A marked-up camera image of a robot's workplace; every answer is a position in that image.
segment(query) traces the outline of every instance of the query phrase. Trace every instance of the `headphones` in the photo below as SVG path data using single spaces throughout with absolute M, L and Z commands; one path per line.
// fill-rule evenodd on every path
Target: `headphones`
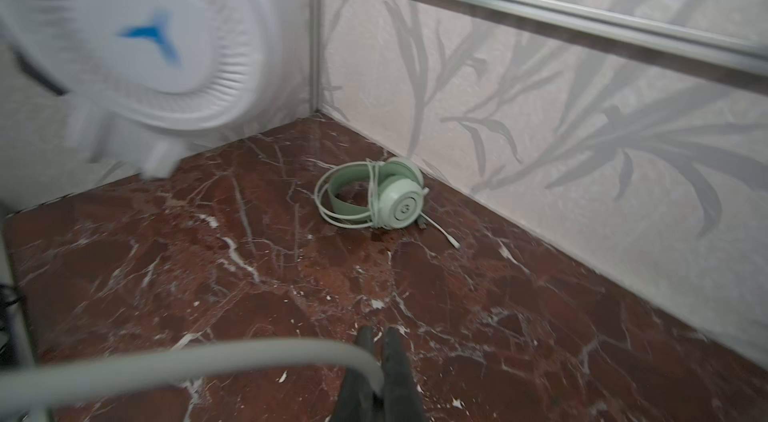
M 339 199 L 341 189 L 348 184 L 368 181 L 368 206 L 356 206 Z M 333 211 L 322 206 L 322 196 L 328 192 Z M 413 161 L 404 157 L 392 157 L 386 162 L 367 159 L 351 162 L 329 170 L 315 186 L 315 205 L 320 215 L 329 223 L 348 229 L 382 227 L 402 229 L 423 217 L 437 227 L 458 249 L 452 236 L 422 213 L 424 176 Z

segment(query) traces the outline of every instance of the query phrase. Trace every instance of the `marble surface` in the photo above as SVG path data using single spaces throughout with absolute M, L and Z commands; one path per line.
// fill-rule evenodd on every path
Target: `marble surface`
M 389 157 L 324 116 L 19 213 L 5 241 L 43 363 L 396 325 L 431 420 L 764 420 L 768 374 L 428 178 L 434 228 L 338 229 L 333 164 Z M 339 368 L 190 380 L 61 422 L 316 420 Z

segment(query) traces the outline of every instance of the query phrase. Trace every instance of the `headphone ear cup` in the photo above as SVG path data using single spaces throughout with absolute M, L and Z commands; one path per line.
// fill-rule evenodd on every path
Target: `headphone ear cup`
M 391 176 L 379 184 L 379 222 L 387 229 L 413 224 L 424 208 L 422 187 L 406 176 Z
M 424 175 L 418 166 L 407 157 L 390 157 L 382 166 L 383 173 L 405 176 L 424 187 Z

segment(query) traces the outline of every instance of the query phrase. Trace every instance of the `curved white tube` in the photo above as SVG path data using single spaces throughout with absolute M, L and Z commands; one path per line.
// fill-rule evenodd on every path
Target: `curved white tube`
M 0 375 L 0 419 L 29 408 L 80 403 L 189 378 L 321 364 L 355 369 L 381 394 L 384 373 L 379 362 L 356 345 L 312 338 L 266 338 L 10 371 Z

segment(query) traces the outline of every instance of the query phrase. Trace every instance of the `blue logo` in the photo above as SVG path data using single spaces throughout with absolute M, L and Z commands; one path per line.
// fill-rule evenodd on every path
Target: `blue logo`
M 128 39 L 147 39 L 156 43 L 163 54 L 163 59 L 172 66 L 179 67 L 181 60 L 174 43 L 168 38 L 168 19 L 170 14 L 163 9 L 157 9 L 147 25 L 130 26 L 119 32 L 119 36 Z

